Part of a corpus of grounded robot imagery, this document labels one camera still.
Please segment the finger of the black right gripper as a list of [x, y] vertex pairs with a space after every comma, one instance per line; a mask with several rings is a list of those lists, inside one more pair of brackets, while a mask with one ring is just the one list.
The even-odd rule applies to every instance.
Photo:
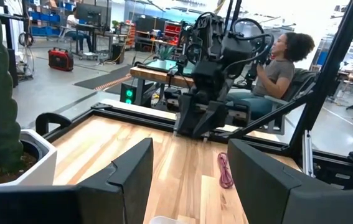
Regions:
[[178, 98], [178, 105], [180, 116], [177, 133], [191, 138], [199, 138], [195, 127], [200, 120], [200, 108], [195, 103], [194, 95], [183, 93]]
[[224, 102], [210, 101], [204, 115], [195, 126], [192, 137], [199, 138], [212, 129], [224, 126], [227, 115], [228, 109]]

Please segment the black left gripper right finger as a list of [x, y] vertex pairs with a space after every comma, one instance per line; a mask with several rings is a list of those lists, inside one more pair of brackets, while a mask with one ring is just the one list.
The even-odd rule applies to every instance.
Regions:
[[353, 190], [341, 190], [231, 139], [228, 161], [249, 224], [353, 224]]

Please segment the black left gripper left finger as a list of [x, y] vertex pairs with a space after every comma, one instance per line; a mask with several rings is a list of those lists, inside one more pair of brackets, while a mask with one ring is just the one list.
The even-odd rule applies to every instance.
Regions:
[[143, 224], [153, 160], [144, 138], [75, 185], [0, 187], [0, 224]]

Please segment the wooden background workbench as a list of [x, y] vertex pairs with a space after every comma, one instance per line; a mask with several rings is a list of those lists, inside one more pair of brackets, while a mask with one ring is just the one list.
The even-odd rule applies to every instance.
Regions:
[[134, 101], [135, 105], [143, 105], [143, 100], [149, 95], [148, 90], [144, 90], [146, 82], [154, 82], [154, 88], [159, 89], [159, 99], [164, 99], [165, 90], [168, 87], [176, 86], [179, 88], [192, 87], [194, 81], [191, 77], [181, 75], [168, 75], [167, 72], [160, 72], [159, 70], [153, 70], [143, 68], [142, 66], [134, 66], [130, 68], [129, 74], [138, 81], [136, 98]]

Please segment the clear plastic bin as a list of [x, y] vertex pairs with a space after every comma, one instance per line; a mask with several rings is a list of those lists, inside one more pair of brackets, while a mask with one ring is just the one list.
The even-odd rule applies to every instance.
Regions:
[[149, 224], [184, 224], [184, 223], [180, 220], [175, 220], [164, 216], [156, 216], [149, 221]]

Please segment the black computer green lights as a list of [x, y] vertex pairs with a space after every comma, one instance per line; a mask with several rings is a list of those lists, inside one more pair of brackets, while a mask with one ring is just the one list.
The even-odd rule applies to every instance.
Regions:
[[[154, 83], [147, 82], [143, 86], [143, 94], [141, 100], [141, 106], [150, 107], [151, 106], [151, 96], [149, 93], [154, 90]], [[131, 82], [124, 82], [121, 84], [121, 94], [120, 101], [127, 104], [136, 104], [136, 94], [137, 94], [137, 84], [132, 84]]]

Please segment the white square planter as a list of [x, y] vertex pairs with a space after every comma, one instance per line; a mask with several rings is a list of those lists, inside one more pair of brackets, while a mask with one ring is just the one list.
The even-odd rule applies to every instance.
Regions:
[[52, 185], [57, 150], [31, 129], [16, 128], [0, 139], [0, 187]]

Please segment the grey chair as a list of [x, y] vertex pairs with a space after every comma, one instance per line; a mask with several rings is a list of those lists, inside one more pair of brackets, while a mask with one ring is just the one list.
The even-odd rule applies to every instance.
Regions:
[[[296, 68], [294, 77], [286, 90], [285, 94], [281, 99], [274, 98], [272, 96], [265, 95], [267, 100], [272, 102], [272, 109], [274, 111], [282, 106], [296, 101], [303, 94], [306, 94], [313, 86], [317, 77], [317, 72], [312, 72], [302, 68]], [[259, 131], [268, 134], [279, 134], [284, 135], [285, 133], [285, 116], [291, 111], [287, 111], [282, 116], [275, 118], [273, 121], [263, 125], [259, 128]]]

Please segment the black computer monitor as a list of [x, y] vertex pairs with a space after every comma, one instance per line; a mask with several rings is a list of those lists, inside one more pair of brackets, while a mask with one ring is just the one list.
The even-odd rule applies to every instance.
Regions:
[[75, 17], [84, 23], [99, 26], [101, 24], [102, 9], [91, 4], [77, 3]]

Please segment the red portable case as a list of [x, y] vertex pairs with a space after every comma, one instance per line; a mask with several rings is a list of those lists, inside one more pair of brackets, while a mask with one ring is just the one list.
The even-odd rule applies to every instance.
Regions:
[[73, 55], [66, 49], [52, 48], [48, 50], [49, 67], [57, 70], [71, 72], [73, 70]]

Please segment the black table frame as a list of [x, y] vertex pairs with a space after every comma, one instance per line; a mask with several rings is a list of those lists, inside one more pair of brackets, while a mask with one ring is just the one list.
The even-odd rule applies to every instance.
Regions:
[[[180, 113], [174, 119], [161, 118], [151, 114], [143, 114], [142, 112], [127, 111], [105, 103], [93, 105], [90, 110], [80, 114], [75, 119], [68, 119], [55, 113], [40, 114], [35, 120], [35, 129], [48, 142], [54, 142], [89, 117], [97, 115], [131, 121], [191, 139], [207, 139], [219, 143], [227, 143], [230, 139], [239, 139], [259, 151], [289, 157], [313, 177], [325, 183], [341, 186], [345, 190], [353, 190], [353, 153], [343, 157], [328, 152], [312, 150], [309, 147], [309, 133], [326, 99], [326, 85], [336, 78], [337, 63], [347, 52], [348, 45], [352, 40], [353, 0], [350, 0], [336, 36], [331, 43], [326, 61], [317, 74], [314, 86], [296, 101], [290, 102], [250, 123], [248, 126], [239, 127], [234, 131], [222, 131], [218, 127], [201, 135], [199, 138], [191, 138], [176, 133], [177, 119]], [[304, 106], [304, 110], [289, 144], [250, 136], [250, 133], [259, 130], [266, 123], [299, 106]]]

